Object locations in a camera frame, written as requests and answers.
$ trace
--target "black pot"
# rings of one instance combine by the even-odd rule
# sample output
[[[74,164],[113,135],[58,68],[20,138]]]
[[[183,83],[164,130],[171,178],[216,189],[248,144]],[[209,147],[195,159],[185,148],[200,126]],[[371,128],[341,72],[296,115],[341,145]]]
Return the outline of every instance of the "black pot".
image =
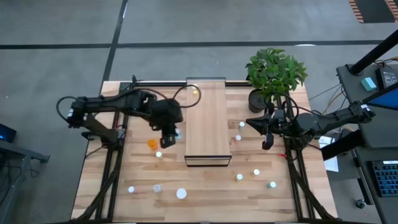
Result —
[[[266,108],[264,103],[264,96],[261,90],[253,90],[249,94],[249,110],[253,113],[260,113]]]

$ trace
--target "wooden board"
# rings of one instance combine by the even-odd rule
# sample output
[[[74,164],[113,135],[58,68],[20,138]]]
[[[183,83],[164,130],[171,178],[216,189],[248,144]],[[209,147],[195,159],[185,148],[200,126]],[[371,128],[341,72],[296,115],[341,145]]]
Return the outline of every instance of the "wooden board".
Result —
[[[103,93],[117,94],[118,83],[105,82]],[[153,89],[172,97],[177,88]],[[152,131],[142,119],[130,117],[114,222],[296,221],[287,162],[279,156],[285,151],[283,140],[275,136],[274,146],[264,151],[261,149],[263,136],[254,129],[246,125],[242,131],[238,131],[240,121],[261,115],[248,110],[248,94],[251,90],[247,87],[226,88],[228,144],[233,155],[228,167],[187,167],[184,161],[186,121],[177,124],[183,138],[177,140],[176,145],[162,149],[164,158],[158,160],[146,142],[151,138],[159,139],[161,134]],[[304,87],[298,87],[291,96],[300,106],[309,108]],[[181,105],[187,105],[187,90],[181,91],[177,100]],[[186,118],[187,110],[182,112]],[[97,118],[111,124],[113,114],[99,114]],[[237,134],[242,135],[242,141],[233,141]],[[98,146],[98,142],[91,142],[88,152]],[[98,151],[85,161],[72,218],[78,217],[97,194],[105,156],[105,150]],[[303,157],[311,190],[321,204],[336,216],[321,152],[308,147],[303,151]],[[261,171],[258,177],[251,175],[254,169]],[[243,181],[236,182],[236,174],[242,174]],[[270,181],[277,183],[276,189],[266,188]],[[163,187],[162,193],[155,194],[152,191],[155,184]],[[130,186],[135,186],[137,191],[128,193]],[[176,198],[179,188],[187,190],[186,199]],[[302,192],[300,198],[305,210]]]
[[[225,82],[188,82],[201,91],[197,105],[187,109],[185,160],[189,166],[227,166],[231,159],[228,143]],[[194,88],[187,90],[188,104],[199,99]]]

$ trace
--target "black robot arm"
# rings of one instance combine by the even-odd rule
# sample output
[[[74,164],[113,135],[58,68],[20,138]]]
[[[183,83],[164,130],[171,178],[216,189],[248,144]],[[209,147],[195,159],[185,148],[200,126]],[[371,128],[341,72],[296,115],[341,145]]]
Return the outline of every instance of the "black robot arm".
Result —
[[[262,148],[270,149],[274,143],[272,134],[292,138],[298,147],[305,147],[314,137],[322,136],[345,124],[368,123],[373,116],[375,114],[368,106],[355,101],[348,108],[330,114],[301,113],[287,121],[285,109],[275,110],[274,104],[269,103],[263,116],[247,119],[246,122],[261,135],[266,136]]]
[[[125,90],[116,96],[78,97],[72,103],[66,118],[69,128],[84,127],[101,138],[103,144],[119,144],[116,129],[108,129],[95,119],[93,113],[120,111],[128,116],[137,116],[148,121],[153,131],[162,131],[160,146],[175,144],[175,123],[183,121],[180,104],[174,99],[157,100],[148,91]]]

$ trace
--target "monitor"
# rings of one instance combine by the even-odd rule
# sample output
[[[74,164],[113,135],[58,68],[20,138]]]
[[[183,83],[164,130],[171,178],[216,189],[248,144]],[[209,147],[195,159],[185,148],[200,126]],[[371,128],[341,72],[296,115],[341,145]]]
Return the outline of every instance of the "monitor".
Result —
[[[363,100],[363,103],[392,110],[398,110],[398,83]]]

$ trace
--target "concrete floor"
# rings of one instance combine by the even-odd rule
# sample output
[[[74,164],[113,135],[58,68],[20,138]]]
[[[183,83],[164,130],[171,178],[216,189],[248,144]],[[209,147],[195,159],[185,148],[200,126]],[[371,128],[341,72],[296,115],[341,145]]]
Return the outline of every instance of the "concrete floor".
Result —
[[[1,44],[111,43],[122,0],[2,0]],[[347,0],[128,1],[120,43],[292,40],[381,40],[397,24],[360,24]],[[311,98],[338,83],[335,68],[353,63],[373,45],[283,46],[305,62]],[[118,49],[110,80],[244,79],[260,47]],[[18,131],[16,144],[50,154],[40,176],[27,178],[11,223],[47,223],[70,217],[87,142],[55,112],[62,96],[95,96],[109,49],[0,50],[0,123]],[[397,55],[392,49],[386,57]],[[310,100],[323,110],[333,91]],[[340,107],[342,98],[330,108]],[[67,109],[68,103],[62,105]],[[354,181],[331,181],[339,217],[379,223]]]

